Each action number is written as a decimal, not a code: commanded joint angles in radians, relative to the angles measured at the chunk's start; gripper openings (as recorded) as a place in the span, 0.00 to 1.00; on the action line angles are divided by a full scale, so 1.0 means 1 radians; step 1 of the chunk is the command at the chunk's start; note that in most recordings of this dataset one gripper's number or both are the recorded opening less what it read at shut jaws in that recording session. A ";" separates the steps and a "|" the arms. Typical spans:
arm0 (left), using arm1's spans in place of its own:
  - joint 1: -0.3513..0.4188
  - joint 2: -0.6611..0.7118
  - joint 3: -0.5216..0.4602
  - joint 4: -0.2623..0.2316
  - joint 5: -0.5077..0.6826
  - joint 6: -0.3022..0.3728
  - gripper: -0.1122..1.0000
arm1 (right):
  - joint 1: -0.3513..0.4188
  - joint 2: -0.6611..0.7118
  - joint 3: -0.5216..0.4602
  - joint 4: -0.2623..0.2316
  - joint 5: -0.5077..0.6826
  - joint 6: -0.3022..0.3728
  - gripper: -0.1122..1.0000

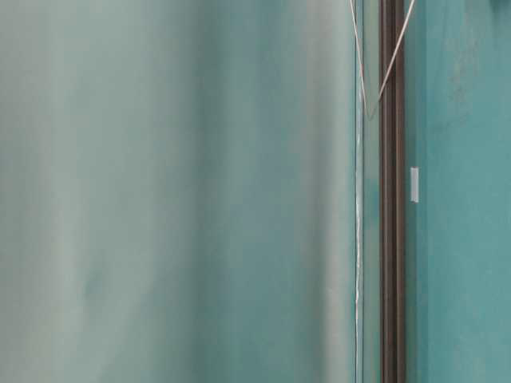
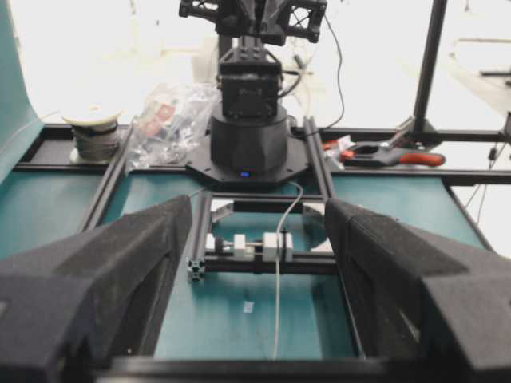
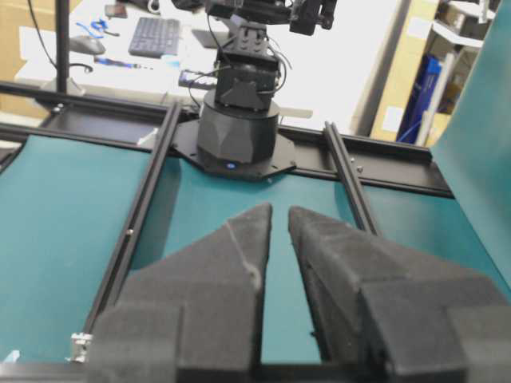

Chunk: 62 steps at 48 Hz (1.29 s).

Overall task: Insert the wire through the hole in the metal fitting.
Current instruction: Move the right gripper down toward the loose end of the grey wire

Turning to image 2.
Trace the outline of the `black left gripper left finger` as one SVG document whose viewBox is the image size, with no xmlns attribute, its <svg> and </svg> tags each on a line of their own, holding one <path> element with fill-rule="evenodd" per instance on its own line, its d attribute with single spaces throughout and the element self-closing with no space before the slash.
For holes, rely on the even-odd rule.
<svg viewBox="0 0 511 383">
<path fill-rule="evenodd" d="M 77 381 L 103 361 L 130 306 L 145 308 L 180 261 L 186 195 L 1 261 L 1 379 Z"/>
</svg>

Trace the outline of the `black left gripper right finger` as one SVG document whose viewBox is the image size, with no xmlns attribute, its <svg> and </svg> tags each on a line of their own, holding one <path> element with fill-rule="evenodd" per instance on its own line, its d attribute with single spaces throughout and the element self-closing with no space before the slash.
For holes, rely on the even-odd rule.
<svg viewBox="0 0 511 383">
<path fill-rule="evenodd" d="M 343 381 L 509 381 L 507 258 L 339 199 L 324 223 L 364 353 Z"/>
</svg>

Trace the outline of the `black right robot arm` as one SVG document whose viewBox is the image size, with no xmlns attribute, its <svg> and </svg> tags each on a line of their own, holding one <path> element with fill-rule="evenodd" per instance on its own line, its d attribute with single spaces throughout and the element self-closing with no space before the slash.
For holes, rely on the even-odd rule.
<svg viewBox="0 0 511 383">
<path fill-rule="evenodd" d="M 280 101 L 283 66 L 266 48 L 287 38 L 316 43 L 325 1 L 182 1 L 179 15 L 212 22 L 238 45 L 220 56 L 209 133 L 209 159 L 247 179 L 277 171 L 288 158 L 287 110 Z"/>
</svg>

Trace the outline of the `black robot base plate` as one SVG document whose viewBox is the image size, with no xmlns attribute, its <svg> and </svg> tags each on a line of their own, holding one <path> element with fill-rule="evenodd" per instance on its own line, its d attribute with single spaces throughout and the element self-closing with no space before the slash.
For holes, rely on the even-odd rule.
<svg viewBox="0 0 511 383">
<path fill-rule="evenodd" d="M 288 138 L 271 147 L 216 145 L 208 136 L 200 139 L 185 161 L 186 169 L 215 188 L 269 189 L 305 174 L 311 167 L 306 144 Z"/>
</svg>

